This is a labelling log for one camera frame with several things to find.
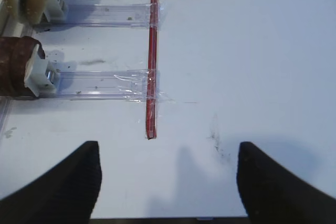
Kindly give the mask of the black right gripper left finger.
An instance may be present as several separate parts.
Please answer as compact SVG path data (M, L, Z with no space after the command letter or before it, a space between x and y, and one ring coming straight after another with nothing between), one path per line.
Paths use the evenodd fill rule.
M99 144L87 141L1 199L1 223L89 223L102 184Z

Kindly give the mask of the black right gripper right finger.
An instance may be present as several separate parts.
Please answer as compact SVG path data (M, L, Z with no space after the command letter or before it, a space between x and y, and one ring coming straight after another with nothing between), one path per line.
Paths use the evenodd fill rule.
M252 142L239 145L236 183L251 223L335 223L335 198L285 169Z

